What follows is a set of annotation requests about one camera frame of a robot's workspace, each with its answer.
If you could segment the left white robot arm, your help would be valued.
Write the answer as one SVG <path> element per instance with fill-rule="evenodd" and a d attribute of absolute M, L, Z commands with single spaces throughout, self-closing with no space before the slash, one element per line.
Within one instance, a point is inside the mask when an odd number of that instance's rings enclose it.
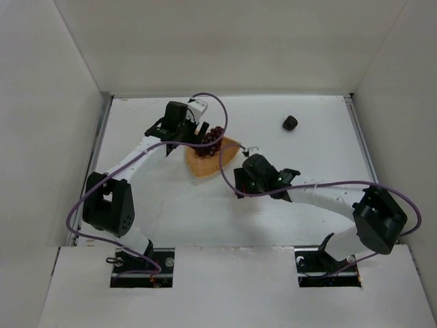
<path fill-rule="evenodd" d="M 175 142 L 200 144 L 196 130 L 207 108 L 207 102 L 196 98 L 187 103 L 168 102 L 164 116 L 146 130 L 131 153 L 105 173 L 94 172 L 88 177 L 86 191 L 93 193 L 84 201 L 83 221 L 134 257 L 150 257 L 151 241 L 134 225 L 133 180 L 169 156 L 177 148 Z"/>

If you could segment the dark red grape bunch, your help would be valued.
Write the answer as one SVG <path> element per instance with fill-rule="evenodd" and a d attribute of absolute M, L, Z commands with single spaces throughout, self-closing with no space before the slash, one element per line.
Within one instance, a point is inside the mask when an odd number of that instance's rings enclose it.
<path fill-rule="evenodd" d="M 223 134 L 224 128 L 221 126 L 215 126 L 211 128 L 208 133 L 204 135 L 202 139 L 202 144 L 210 144 L 210 146 L 195 148 L 195 155 L 199 158 L 206 158 L 214 156 L 222 146 L 221 135 Z"/>

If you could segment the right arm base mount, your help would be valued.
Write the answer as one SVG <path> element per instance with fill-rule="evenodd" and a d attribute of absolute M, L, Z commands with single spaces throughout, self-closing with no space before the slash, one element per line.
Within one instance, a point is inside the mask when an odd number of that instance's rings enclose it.
<path fill-rule="evenodd" d="M 329 234 L 320 246 L 305 246 L 294 249 L 297 280 L 301 288 L 361 287 L 358 267 L 355 261 L 336 261 L 325 252 L 333 233 Z"/>

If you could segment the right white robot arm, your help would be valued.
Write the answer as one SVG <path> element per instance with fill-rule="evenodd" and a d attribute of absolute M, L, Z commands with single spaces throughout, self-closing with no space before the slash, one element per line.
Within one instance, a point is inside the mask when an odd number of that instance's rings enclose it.
<path fill-rule="evenodd" d="M 363 251 L 388 255 L 407 222 L 407 215 L 382 187 L 325 187 L 297 170 L 277 170 L 260 154 L 234 170 L 238 197 L 268 193 L 276 200 L 312 205 L 349 219 L 353 226 L 331 232 L 318 250 L 341 262 Z"/>

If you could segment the dark fake fruit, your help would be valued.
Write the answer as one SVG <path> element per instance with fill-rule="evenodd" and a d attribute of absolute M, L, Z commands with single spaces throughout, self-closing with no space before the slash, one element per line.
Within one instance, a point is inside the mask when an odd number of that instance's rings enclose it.
<path fill-rule="evenodd" d="M 287 132 L 293 131 L 297 126 L 298 120 L 292 115 L 287 116 L 282 123 L 282 128 Z"/>

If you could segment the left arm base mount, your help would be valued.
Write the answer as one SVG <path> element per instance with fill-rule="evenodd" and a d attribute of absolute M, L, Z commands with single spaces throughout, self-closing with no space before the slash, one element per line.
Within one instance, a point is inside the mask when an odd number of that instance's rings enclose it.
<path fill-rule="evenodd" d="M 152 260 L 161 267 L 159 273 L 156 272 L 157 268 L 153 264 L 117 249 L 114 256 L 106 259 L 106 263 L 112 266 L 110 287 L 171 288 L 175 249 L 155 249 Z"/>

